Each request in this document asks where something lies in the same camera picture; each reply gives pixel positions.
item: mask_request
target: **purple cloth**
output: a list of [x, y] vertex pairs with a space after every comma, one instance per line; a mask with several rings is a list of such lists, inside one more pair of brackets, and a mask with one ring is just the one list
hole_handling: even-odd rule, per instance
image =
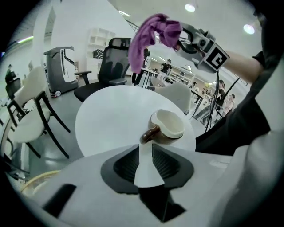
[[155, 14], [144, 21], [133, 38], [128, 52], [128, 61], [134, 73], [140, 73], [143, 66], [143, 52], [146, 46], [155, 44], [156, 31], [160, 41], [167, 47], [174, 47], [182, 32], [181, 24], [175, 20], [167, 20], [164, 14]]

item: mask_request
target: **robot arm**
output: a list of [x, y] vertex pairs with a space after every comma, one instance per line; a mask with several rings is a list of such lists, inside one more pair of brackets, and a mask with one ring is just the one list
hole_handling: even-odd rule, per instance
[[194, 63], [197, 69], [216, 73], [229, 59], [229, 55], [215, 42], [208, 31], [181, 23], [187, 39], [180, 38], [175, 47], [177, 55]]

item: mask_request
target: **coffee mug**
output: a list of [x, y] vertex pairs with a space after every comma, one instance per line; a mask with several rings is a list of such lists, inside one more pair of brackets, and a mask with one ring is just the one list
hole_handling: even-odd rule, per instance
[[153, 139], [168, 143], [169, 140], [181, 138], [185, 131], [181, 118], [168, 110], [155, 111], [150, 118], [149, 125], [150, 129], [140, 138], [142, 144]]

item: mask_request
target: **white chair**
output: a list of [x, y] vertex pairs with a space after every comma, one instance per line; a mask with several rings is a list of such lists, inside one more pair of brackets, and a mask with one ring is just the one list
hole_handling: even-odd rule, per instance
[[167, 87], [155, 87], [154, 91], [172, 101], [185, 115], [189, 113], [191, 90], [188, 86], [174, 83]]
[[[61, 121], [49, 103], [50, 93], [48, 89], [45, 72], [42, 67], [34, 68], [26, 78], [25, 85], [21, 91], [15, 96], [14, 100], [8, 105], [8, 111], [12, 122], [16, 129], [14, 132], [14, 142], [26, 143], [32, 152], [40, 158], [40, 154], [29, 143], [39, 138], [45, 130], [60, 149], [60, 151], [69, 158], [62, 146], [59, 144], [50, 127], [48, 121], [50, 116], [54, 116], [56, 120], [63, 126], [63, 128], [70, 133], [70, 130]], [[24, 104], [29, 100], [34, 100], [36, 108], [28, 113], [22, 109]], [[11, 107], [15, 106], [17, 112], [20, 114], [19, 123], [16, 122]]]

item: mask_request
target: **ceiling light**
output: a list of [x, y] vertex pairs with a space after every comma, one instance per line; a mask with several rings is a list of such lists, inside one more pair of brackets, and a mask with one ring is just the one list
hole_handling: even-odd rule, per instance
[[122, 12], [121, 10], [119, 10], [118, 12], [120, 12], [121, 14], [125, 15], [125, 16], [130, 16], [129, 14]]
[[33, 36], [30, 36], [30, 37], [27, 37], [25, 39], [22, 39], [22, 40], [18, 41], [18, 43], [23, 43], [23, 42], [26, 42], [26, 41], [31, 40], [33, 38], [34, 38]]
[[185, 5], [185, 10], [187, 10], [188, 12], [194, 12], [195, 7], [193, 5], [187, 4]]
[[249, 24], [246, 24], [244, 26], [244, 31], [250, 35], [252, 35], [254, 33], [254, 28], [253, 26], [249, 25]]

